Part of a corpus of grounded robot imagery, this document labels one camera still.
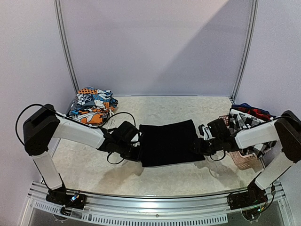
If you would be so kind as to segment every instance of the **speckled tabletop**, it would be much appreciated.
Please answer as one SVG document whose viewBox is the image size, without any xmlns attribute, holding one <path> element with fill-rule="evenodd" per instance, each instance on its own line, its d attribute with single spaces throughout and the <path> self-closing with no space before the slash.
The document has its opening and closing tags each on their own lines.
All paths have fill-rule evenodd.
<svg viewBox="0 0 301 226">
<path fill-rule="evenodd" d="M 192 119 L 198 125 L 206 124 L 229 112 L 227 97 L 117 97 L 117 112 L 134 115 L 137 125 L 165 125 Z M 132 122 L 128 115 L 114 117 L 118 126 L 122 121 Z M 222 152 L 214 156 L 218 159 Z M 53 156 L 67 188 L 81 191 L 130 196 L 182 196 L 211 194 L 246 187 L 262 170 L 259 161 L 253 167 L 240 170 L 231 156 L 222 161 L 183 163 L 162 167 L 143 168 L 140 162 L 123 161 L 111 165 L 107 153 L 68 140 L 61 140 Z M 119 161 L 113 154 L 111 162 Z"/>
</svg>

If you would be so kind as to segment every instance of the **lavender wall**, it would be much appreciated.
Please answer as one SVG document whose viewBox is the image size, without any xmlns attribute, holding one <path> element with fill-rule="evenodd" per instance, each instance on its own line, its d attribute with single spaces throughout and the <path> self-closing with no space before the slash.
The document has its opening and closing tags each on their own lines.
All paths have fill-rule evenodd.
<svg viewBox="0 0 301 226">
<path fill-rule="evenodd" d="M 74 91 L 52 0 L 2 0 L 0 21 L 0 225 L 16 226 L 40 176 L 15 136 L 15 120 L 32 103 L 52 103 L 65 112 Z"/>
<path fill-rule="evenodd" d="M 69 0 L 79 86 L 115 95 L 230 96 L 252 0 Z"/>
<path fill-rule="evenodd" d="M 259 2 L 250 54 L 236 103 L 247 102 L 280 115 L 290 109 L 301 118 L 301 2 Z M 269 162 L 279 152 L 266 156 Z M 301 162 L 281 182 L 296 225 L 301 225 Z"/>
</svg>

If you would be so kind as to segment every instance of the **black cloth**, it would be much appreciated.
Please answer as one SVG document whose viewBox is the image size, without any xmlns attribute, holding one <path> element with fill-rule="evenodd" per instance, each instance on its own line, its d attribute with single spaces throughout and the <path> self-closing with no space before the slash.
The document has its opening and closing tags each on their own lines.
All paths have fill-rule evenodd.
<svg viewBox="0 0 301 226">
<path fill-rule="evenodd" d="M 165 126 L 140 125 L 140 131 L 143 167 L 205 160 L 191 152 L 198 138 L 192 120 Z"/>
</svg>

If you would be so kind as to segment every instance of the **plaid shirt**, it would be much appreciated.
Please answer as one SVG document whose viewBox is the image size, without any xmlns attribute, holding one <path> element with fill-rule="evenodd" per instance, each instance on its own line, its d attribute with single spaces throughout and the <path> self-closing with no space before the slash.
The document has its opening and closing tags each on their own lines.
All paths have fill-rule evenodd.
<svg viewBox="0 0 301 226">
<path fill-rule="evenodd" d="M 264 121 L 257 119 L 256 117 L 237 111 L 235 109 L 230 110 L 229 115 L 229 130 L 231 134 L 242 129 L 247 129 L 248 127 L 256 126 Z M 245 149 L 240 150 L 242 155 L 248 155 L 254 153 L 258 158 L 262 157 L 266 152 L 268 152 L 271 147 L 275 146 L 276 141 L 267 142 L 264 144 L 257 144 Z"/>
</svg>

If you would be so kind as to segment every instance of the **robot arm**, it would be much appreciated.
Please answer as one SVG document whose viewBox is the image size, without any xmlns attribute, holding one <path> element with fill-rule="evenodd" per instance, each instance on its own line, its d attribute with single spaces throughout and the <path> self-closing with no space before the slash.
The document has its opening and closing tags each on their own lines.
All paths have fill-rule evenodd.
<svg viewBox="0 0 301 226">
<path fill-rule="evenodd" d="M 32 157 L 45 184 L 49 188 L 46 200 L 64 205 L 71 199 L 66 195 L 66 188 L 48 153 L 51 138 L 64 138 L 82 143 L 100 151 L 117 152 L 122 158 L 139 161 L 139 146 L 133 146 L 138 141 L 139 132 L 131 123 L 125 121 L 118 128 L 105 129 L 88 126 L 61 113 L 57 113 L 52 105 L 45 105 L 23 124 L 24 147 Z M 82 208 L 85 196 L 80 195 Z"/>
<path fill-rule="evenodd" d="M 57 113 L 52 105 L 45 105 L 24 122 L 23 131 L 25 150 L 32 156 L 49 188 L 46 200 L 61 205 L 73 196 L 66 194 L 63 181 L 47 152 L 52 137 L 72 140 L 109 153 L 117 152 L 128 160 L 140 160 L 140 147 L 133 146 L 133 143 L 139 140 L 139 131 L 127 121 L 115 129 L 92 127 L 64 117 Z M 301 159 L 301 121 L 290 111 L 284 112 L 274 121 L 240 131 L 235 135 L 230 134 L 222 119 L 208 123 L 207 131 L 210 133 L 207 136 L 209 139 L 198 138 L 195 143 L 196 153 L 212 155 L 219 150 L 233 152 L 275 140 L 280 141 L 282 145 L 282 152 L 250 183 L 246 194 L 231 195 L 229 205 L 232 209 L 248 206 L 253 200 L 267 200 L 264 190 Z M 243 200 L 249 202 L 239 203 L 242 195 Z M 85 203 L 85 196 L 81 194 L 78 200 L 81 203 L 74 202 L 72 207 L 81 209 Z"/>
<path fill-rule="evenodd" d="M 281 153 L 249 184 L 247 192 L 229 195 L 231 209 L 249 206 L 256 200 L 267 200 L 265 189 L 301 160 L 301 121 L 291 111 L 284 112 L 274 121 L 242 130 L 233 136 L 222 119 L 210 122 L 207 129 L 210 132 L 207 137 L 214 138 L 200 140 L 203 147 L 200 153 L 203 151 L 202 154 L 206 155 L 215 154 L 218 150 L 238 151 L 269 141 L 279 141 L 282 146 Z"/>
</svg>

